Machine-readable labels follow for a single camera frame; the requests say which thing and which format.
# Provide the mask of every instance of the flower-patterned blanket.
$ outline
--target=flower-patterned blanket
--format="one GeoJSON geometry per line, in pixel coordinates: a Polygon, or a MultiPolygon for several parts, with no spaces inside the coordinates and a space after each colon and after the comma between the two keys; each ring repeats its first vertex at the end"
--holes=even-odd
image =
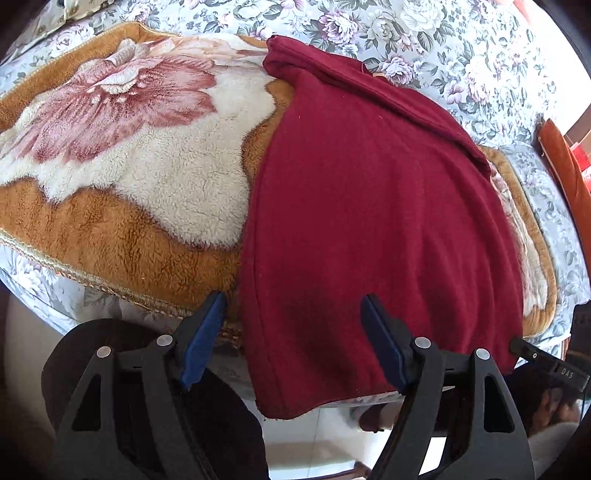
{"type": "MultiPolygon", "coordinates": [[[[266,52],[236,35],[129,23],[40,69],[0,101],[0,242],[168,316],[213,289],[233,298],[249,186],[292,92],[261,67],[266,52]]],[[[535,335],[556,308],[550,254],[494,152],[524,259],[524,334],[535,335]]],[[[238,343],[231,305],[222,336],[238,343]]]]}

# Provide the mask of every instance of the white sherpa fleece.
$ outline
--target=white sherpa fleece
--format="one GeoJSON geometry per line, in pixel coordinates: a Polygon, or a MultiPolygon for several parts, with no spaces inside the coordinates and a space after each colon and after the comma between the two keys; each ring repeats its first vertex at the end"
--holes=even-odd
{"type": "MultiPolygon", "coordinates": [[[[256,50],[234,35],[225,37],[234,48],[256,50]]],[[[65,162],[61,154],[44,163],[31,155],[16,161],[7,155],[0,159],[0,184],[33,177],[52,202],[61,202],[83,187],[112,187],[185,243],[236,244],[249,198],[242,141],[274,110],[274,100],[265,89],[273,78],[252,64],[214,70],[217,84],[203,91],[211,96],[216,112],[189,125],[144,125],[84,163],[65,162]]],[[[0,134],[0,150],[31,122],[50,94],[38,95],[13,128],[0,134]]]]}

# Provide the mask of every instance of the red object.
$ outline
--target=red object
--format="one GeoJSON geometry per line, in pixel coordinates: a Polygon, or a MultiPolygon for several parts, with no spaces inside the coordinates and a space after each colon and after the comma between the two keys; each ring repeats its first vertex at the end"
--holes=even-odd
{"type": "Polygon", "coordinates": [[[516,358],[523,293],[486,158],[445,110],[356,60],[272,37],[295,88],[256,178],[241,319],[262,413],[393,390],[359,319],[376,293],[442,349],[516,358]]]}
{"type": "Polygon", "coordinates": [[[585,171],[591,167],[589,158],[580,143],[575,143],[572,147],[570,147],[570,149],[572,150],[574,157],[577,159],[581,171],[585,171]]]}

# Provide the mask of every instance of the blue gripper pad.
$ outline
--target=blue gripper pad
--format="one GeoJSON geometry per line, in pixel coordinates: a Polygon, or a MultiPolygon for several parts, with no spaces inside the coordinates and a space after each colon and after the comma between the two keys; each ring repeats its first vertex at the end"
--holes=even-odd
{"type": "Polygon", "coordinates": [[[374,294],[366,295],[361,301],[361,325],[386,380],[404,395],[413,381],[409,378],[411,372],[407,371],[413,364],[412,334],[401,320],[393,319],[386,312],[374,294]]]}
{"type": "MultiPolygon", "coordinates": [[[[201,308],[190,317],[185,318],[174,332],[176,334],[179,330],[183,330],[183,324],[187,321],[197,322],[199,324],[200,318],[203,318],[200,325],[197,325],[197,331],[184,349],[184,368],[179,380],[185,390],[188,390],[191,385],[201,380],[205,367],[211,360],[213,346],[217,334],[222,328],[225,316],[226,297],[222,292],[213,291],[209,294],[201,308]]],[[[191,323],[188,326],[191,329],[194,328],[191,323]]]]}

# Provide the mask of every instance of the bed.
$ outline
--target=bed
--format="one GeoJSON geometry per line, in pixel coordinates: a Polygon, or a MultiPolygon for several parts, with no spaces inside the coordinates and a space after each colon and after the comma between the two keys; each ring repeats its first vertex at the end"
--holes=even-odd
{"type": "MultiPolygon", "coordinates": [[[[501,150],[521,182],[547,243],[558,287],[551,325],[529,340],[560,355],[573,308],[591,298],[591,287],[568,207],[537,152],[534,132],[542,118],[554,118],[564,132],[569,129],[591,103],[591,80],[543,12],[530,28],[513,6],[488,0],[115,0],[79,20],[81,12],[57,4],[50,2],[31,22],[0,65],[0,95],[94,36],[122,22],[138,21],[180,35],[294,37],[361,60],[395,85],[416,89],[439,103],[477,144],[501,150]],[[544,34],[538,40],[540,32],[544,34]]],[[[101,317],[163,332],[178,324],[176,317],[58,275],[8,244],[0,245],[0,280],[61,333],[101,317]]],[[[252,397],[245,364],[235,351],[221,348],[212,365],[242,396],[252,397]]],[[[353,402],[385,399],[387,395],[353,402]]]]}

